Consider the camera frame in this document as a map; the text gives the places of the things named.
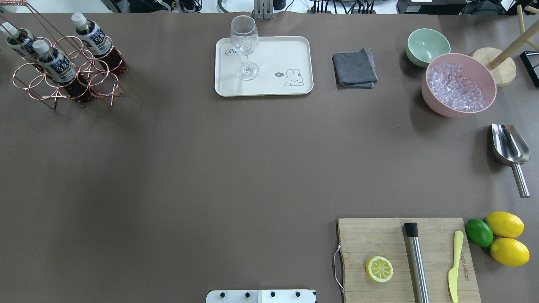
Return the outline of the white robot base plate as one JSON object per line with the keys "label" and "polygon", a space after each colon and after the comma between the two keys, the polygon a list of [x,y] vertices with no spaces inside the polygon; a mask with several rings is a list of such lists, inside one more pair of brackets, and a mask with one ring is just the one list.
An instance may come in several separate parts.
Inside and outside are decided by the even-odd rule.
{"label": "white robot base plate", "polygon": [[208,292],[206,303],[316,303],[315,290],[214,290]]}

